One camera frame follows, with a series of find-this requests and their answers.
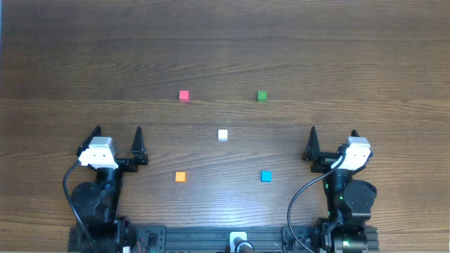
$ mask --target colored block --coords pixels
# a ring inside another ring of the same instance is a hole
[[[227,141],[228,140],[228,130],[219,129],[217,132],[217,136],[219,138],[219,141]]]
[[[272,182],[272,171],[261,171],[261,182]]]
[[[267,102],[267,91],[258,91],[258,102]]]
[[[182,172],[182,171],[175,172],[175,182],[185,183],[186,182],[186,172]]]
[[[189,102],[189,91],[180,91],[180,101]]]

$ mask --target yellow cube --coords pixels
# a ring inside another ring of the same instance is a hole
[[[175,172],[175,182],[185,183],[186,182],[186,172],[183,172],[183,171]]]

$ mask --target pink cube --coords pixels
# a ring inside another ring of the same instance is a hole
[[[189,91],[180,91],[180,101],[189,102]]]

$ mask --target black cable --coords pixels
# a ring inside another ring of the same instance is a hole
[[[87,230],[86,225],[84,225],[84,223],[82,222],[81,218],[79,217],[77,210],[75,209],[75,206],[73,205],[73,201],[72,198],[69,195],[69,190],[68,190],[68,179],[70,174],[72,173],[72,171],[78,167],[80,165],[80,161],[76,161],[71,167],[70,169],[65,173],[64,175],[64,179],[63,179],[63,189],[64,189],[64,193],[65,193],[65,197],[67,198],[67,201],[69,202],[70,208],[73,211],[73,214],[75,214],[75,217],[77,217],[77,221],[79,226],[82,227],[83,233],[87,236],[87,239],[90,242],[91,247],[94,249],[94,252],[97,252],[97,249],[95,247],[96,241],[92,238],[90,232]]]
[[[327,176],[330,176],[334,171],[336,171],[337,168],[339,168],[339,166],[342,165],[342,163],[344,162],[345,159],[345,151],[342,153],[342,159],[340,160],[340,162],[332,169],[330,169],[329,172],[325,173],[324,175],[318,177],[317,179],[314,179],[313,181],[310,181],[309,183],[307,183],[306,185],[304,185],[303,187],[300,188],[300,190],[297,191],[297,193],[295,193],[294,197],[292,198],[292,200],[290,201],[289,207],[288,207],[288,227],[290,232],[292,233],[292,236],[294,236],[295,240],[298,241],[301,246],[303,246],[307,251],[311,252],[311,253],[315,253],[314,250],[309,249],[294,233],[294,229],[293,229],[293,225],[290,222],[290,211],[293,208],[294,202],[296,201],[296,199],[298,198],[298,196],[303,193],[304,190],[306,190],[309,186],[312,186],[313,184],[315,184],[317,181],[320,181],[322,179],[324,179]]]

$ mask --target wooden tabletop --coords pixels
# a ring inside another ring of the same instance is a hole
[[[448,0],[3,0],[0,250],[67,249],[63,175],[98,124],[122,154],[142,127],[150,164],[124,176],[119,211],[170,227],[286,225],[318,176],[300,159],[311,127],[325,151],[357,129],[381,249],[447,251],[449,14]],[[70,188],[93,178],[78,169]],[[319,183],[292,220],[326,212]]]

